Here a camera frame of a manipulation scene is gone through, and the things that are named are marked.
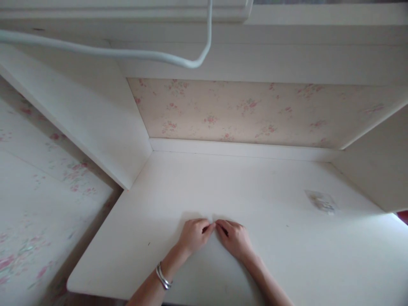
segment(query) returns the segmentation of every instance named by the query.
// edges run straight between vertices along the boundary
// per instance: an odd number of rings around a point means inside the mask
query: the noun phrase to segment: left hand
[[[184,224],[176,246],[187,256],[191,256],[207,243],[214,229],[215,223],[211,224],[207,219],[188,220]]]

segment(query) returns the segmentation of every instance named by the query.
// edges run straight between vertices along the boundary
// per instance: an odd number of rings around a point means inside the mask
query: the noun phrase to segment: white desk
[[[335,216],[304,190],[330,194]],[[153,152],[68,280],[73,292],[128,299],[199,216],[244,224],[295,305],[408,303],[408,226],[384,214],[330,164]],[[252,280],[214,234],[174,279],[166,302],[257,305]]]

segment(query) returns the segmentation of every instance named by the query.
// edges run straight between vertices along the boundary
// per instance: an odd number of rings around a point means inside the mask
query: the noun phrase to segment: silver bracelet
[[[172,284],[173,282],[169,283],[169,282],[164,278],[163,273],[162,273],[162,262],[161,262],[161,261],[159,262],[159,264],[158,264],[157,267],[156,267],[156,274],[157,274],[157,276],[159,277],[159,280],[161,281],[161,283],[162,283],[164,289],[165,289],[165,290],[170,289],[170,288],[171,288],[171,284]]]

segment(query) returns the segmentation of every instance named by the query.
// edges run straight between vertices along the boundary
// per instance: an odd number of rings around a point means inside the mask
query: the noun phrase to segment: white shelf
[[[152,148],[114,60],[0,44],[0,74],[116,183],[133,185]]]
[[[220,8],[219,12],[233,15],[233,6],[241,3],[214,2],[215,21],[217,6],[229,3],[231,11]],[[44,4],[43,0],[36,0],[26,8],[41,3]],[[202,6],[198,10],[204,21],[206,1],[191,3]],[[73,5],[66,1],[57,4],[67,8]],[[128,7],[95,11],[80,6],[76,10],[55,11],[44,10],[42,6],[25,10],[27,4],[8,0],[0,5],[0,28],[55,37],[105,39],[114,48],[155,50],[194,59],[206,41],[205,23],[189,22],[189,14],[193,16],[194,12],[183,15],[178,2],[173,4],[170,19],[149,22],[153,15],[147,11],[144,16],[137,15],[137,9]],[[407,11],[408,3],[255,5],[243,24],[214,22],[212,47],[198,69],[150,61],[118,62],[125,77],[408,85]],[[184,22],[171,22],[174,18]]]
[[[304,190],[330,194],[340,212],[318,211]],[[244,224],[295,305],[400,305],[406,298],[408,227],[330,164],[169,152],[152,153],[68,289],[130,298],[176,242],[183,220],[199,216]],[[165,301],[261,305],[253,282],[216,235],[178,272]]]
[[[215,20],[242,22],[251,12],[251,0],[216,0]],[[127,19],[205,21],[207,0],[30,0],[0,2],[0,19]]]
[[[331,162],[344,153],[340,150],[317,147],[293,147],[237,142],[212,142],[166,138],[149,138],[149,141],[153,151],[291,159],[312,162]]]

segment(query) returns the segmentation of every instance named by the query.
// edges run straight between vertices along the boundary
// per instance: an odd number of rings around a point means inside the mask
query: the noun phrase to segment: wall
[[[150,137],[338,149],[403,103],[404,87],[128,79]]]
[[[121,191],[0,78],[0,305],[62,305]]]
[[[408,106],[332,163],[386,212],[408,209]]]

